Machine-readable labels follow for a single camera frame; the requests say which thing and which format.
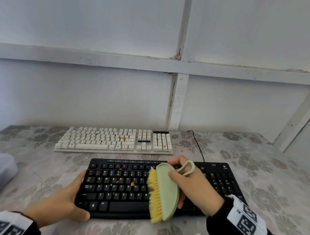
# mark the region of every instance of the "cable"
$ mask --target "cable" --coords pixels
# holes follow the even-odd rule
[[[199,147],[199,144],[198,144],[198,142],[197,142],[197,140],[196,140],[196,138],[195,138],[195,134],[194,134],[194,132],[193,132],[193,131],[191,131],[191,132],[193,133],[194,139],[195,139],[195,141],[196,141],[196,143],[197,143],[197,145],[198,145],[198,148],[199,148],[199,150],[200,150],[200,153],[201,153],[202,159],[203,159],[203,161],[204,161],[204,162],[206,162],[206,161],[205,161],[205,158],[203,157],[202,151],[201,151],[201,149],[200,149],[200,147]]]

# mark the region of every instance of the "person's right hand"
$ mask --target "person's right hand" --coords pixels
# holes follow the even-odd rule
[[[187,160],[186,157],[180,155],[177,158],[168,161],[168,164],[184,165]],[[188,165],[183,172],[178,173],[173,170],[168,173],[172,181],[174,181],[181,189],[178,208],[182,208],[184,199],[188,197],[205,215],[215,215],[223,205],[224,199],[215,191],[198,167],[195,166],[194,172],[189,176],[185,177],[181,175],[190,171],[190,169],[191,166]]]

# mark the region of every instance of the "space bar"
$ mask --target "space bar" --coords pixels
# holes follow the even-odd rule
[[[110,212],[149,212],[148,202],[110,202]]]

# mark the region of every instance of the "white container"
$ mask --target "white container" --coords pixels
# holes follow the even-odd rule
[[[18,168],[14,157],[8,153],[0,154],[0,190],[16,175]]]

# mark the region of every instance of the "vertical beam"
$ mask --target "vertical beam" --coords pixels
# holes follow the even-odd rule
[[[310,94],[304,102],[298,107],[292,118],[281,131],[279,136],[274,141],[273,145],[281,152],[284,152],[287,146],[293,141],[298,133],[310,120]]]
[[[185,0],[178,50],[173,59],[193,62],[203,8],[204,0]]]
[[[168,131],[176,131],[179,128],[188,77],[189,74],[182,73],[174,73],[172,75],[174,82],[167,126]]]

